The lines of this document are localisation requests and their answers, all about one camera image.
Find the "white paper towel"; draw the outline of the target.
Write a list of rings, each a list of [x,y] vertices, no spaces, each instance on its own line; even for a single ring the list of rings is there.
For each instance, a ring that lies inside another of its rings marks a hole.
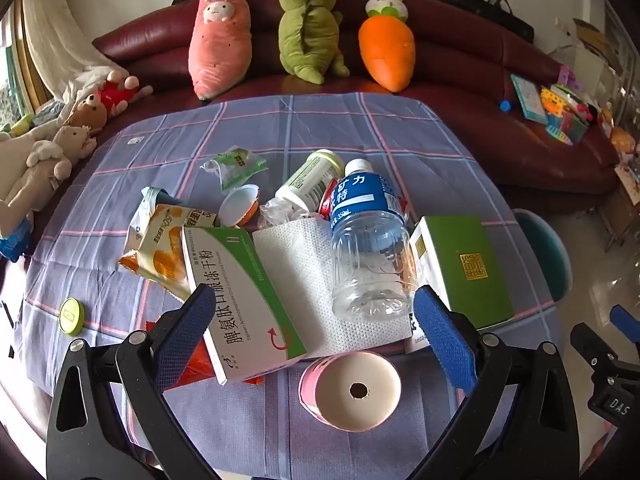
[[[303,341],[309,359],[394,344],[411,334],[409,319],[348,322],[332,311],[329,222],[294,220],[253,233],[257,255]]]

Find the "red soda can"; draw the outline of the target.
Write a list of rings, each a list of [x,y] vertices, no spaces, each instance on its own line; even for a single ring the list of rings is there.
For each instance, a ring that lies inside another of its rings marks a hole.
[[[328,187],[324,191],[322,199],[320,200],[318,214],[320,214],[320,216],[322,218],[325,218],[326,220],[330,218],[332,193],[334,191],[334,188],[336,188],[337,183],[337,179],[332,179],[329,182]]]

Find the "green tea box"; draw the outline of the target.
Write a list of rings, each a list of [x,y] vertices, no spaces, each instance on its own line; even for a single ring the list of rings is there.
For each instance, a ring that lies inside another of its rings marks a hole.
[[[424,216],[410,237],[421,285],[476,328],[513,315],[506,279],[489,237],[475,216]]]

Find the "white green-label pill bottle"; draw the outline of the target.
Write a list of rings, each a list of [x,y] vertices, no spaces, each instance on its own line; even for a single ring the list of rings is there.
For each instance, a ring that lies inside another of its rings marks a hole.
[[[344,167],[344,162],[334,152],[314,151],[278,188],[276,197],[303,211],[316,212],[331,181],[344,177]]]

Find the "orange white jelly cup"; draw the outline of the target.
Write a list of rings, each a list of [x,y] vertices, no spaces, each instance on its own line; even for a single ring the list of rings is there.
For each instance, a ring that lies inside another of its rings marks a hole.
[[[258,211],[259,186],[244,184],[232,191],[221,203],[218,220],[225,228],[242,228]]]

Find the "orange snack bag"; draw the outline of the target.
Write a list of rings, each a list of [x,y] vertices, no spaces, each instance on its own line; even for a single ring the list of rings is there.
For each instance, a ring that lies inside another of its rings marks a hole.
[[[184,226],[214,226],[213,212],[179,205],[159,204],[142,233],[126,246],[118,263],[128,271],[159,284],[172,296],[190,295],[182,252]]]

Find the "clear blue-label water bottle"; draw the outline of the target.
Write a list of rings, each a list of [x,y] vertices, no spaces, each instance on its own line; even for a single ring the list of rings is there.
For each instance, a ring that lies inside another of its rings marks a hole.
[[[331,195],[332,308],[349,322],[410,312],[416,266],[396,190],[365,159],[345,166]]]

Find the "green lid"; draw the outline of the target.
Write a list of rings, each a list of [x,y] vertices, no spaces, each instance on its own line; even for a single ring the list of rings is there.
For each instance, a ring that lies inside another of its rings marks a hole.
[[[58,310],[58,326],[65,335],[75,337],[81,332],[85,317],[84,305],[75,298],[67,298]]]

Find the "light blue wrapper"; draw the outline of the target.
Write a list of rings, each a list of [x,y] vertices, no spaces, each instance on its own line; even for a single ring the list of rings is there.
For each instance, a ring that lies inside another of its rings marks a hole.
[[[132,217],[126,236],[126,242],[122,252],[126,254],[137,250],[143,240],[146,229],[151,221],[152,214],[158,205],[180,206],[180,200],[169,195],[163,188],[146,186],[141,190],[142,201]]]

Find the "pink paper cup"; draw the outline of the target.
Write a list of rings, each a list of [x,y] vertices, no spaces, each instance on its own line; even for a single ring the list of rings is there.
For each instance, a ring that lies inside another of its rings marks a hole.
[[[322,424],[347,432],[381,426],[398,407],[400,396],[396,367],[370,351],[318,359],[298,383],[300,405]]]

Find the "orange carrot plush toy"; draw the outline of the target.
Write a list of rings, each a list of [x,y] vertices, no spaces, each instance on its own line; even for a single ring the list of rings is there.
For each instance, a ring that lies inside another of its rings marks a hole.
[[[358,32],[362,62],[381,87],[401,92],[416,65],[416,40],[407,25],[404,0],[369,0],[366,12]]]

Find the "beige rabbit plush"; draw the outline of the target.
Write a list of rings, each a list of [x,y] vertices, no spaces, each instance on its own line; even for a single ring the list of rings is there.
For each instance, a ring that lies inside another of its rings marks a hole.
[[[37,141],[26,157],[25,171],[1,201],[1,237],[9,238],[24,220],[42,211],[74,166],[95,149],[87,127],[63,126],[52,141]]]

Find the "green white medicine box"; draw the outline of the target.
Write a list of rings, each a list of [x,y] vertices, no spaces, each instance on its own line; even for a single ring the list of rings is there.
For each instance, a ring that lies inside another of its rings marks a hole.
[[[185,226],[182,249],[189,286],[213,292],[204,341],[219,385],[264,376],[306,356],[249,232]]]

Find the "green clear snack wrapper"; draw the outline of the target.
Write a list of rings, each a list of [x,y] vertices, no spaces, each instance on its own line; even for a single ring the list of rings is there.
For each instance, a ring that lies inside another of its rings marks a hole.
[[[228,195],[244,185],[251,177],[268,169],[267,161],[246,148],[232,146],[218,153],[201,166],[219,179],[220,190]]]

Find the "pink radish plush toy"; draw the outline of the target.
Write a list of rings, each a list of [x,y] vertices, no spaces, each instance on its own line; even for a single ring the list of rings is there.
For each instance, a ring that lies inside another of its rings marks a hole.
[[[198,99],[210,101],[234,87],[246,75],[251,60],[246,0],[200,0],[188,55]]]

